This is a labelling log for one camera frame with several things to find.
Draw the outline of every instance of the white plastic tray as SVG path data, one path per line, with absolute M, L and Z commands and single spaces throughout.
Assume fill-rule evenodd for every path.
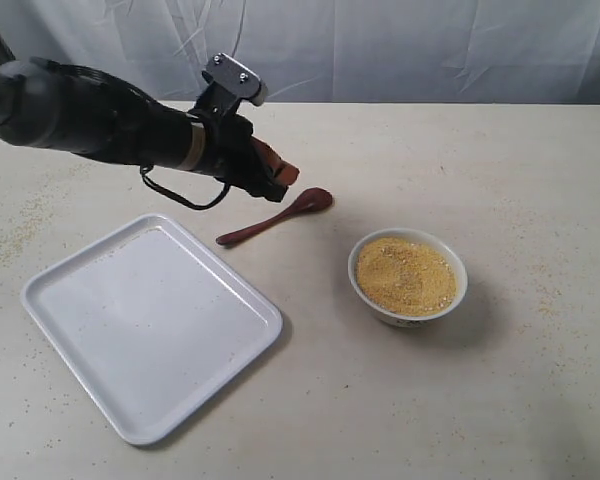
M 134 445 L 167 435 L 282 329 L 269 301 L 160 215 L 37 275 L 22 302 Z

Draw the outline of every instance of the white table surface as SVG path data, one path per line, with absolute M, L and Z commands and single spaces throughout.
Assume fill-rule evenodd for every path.
M 0 143 L 0 479 L 600 480 L 600 107 L 266 105 L 259 136 L 336 206 L 232 251 L 279 205 L 235 191 L 195 213 L 136 168 Z M 203 202 L 211 179 L 154 178 Z M 169 439 L 125 444 L 20 305 L 25 281 L 165 213 L 276 303 L 283 338 Z M 419 331 L 348 284 L 363 235 L 415 227 L 471 279 Z

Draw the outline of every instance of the white fabric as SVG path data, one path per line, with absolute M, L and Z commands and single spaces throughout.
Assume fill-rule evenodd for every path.
M 163 99 L 223 51 L 278 101 L 600 102 L 600 0 L 0 0 L 0 32 Z

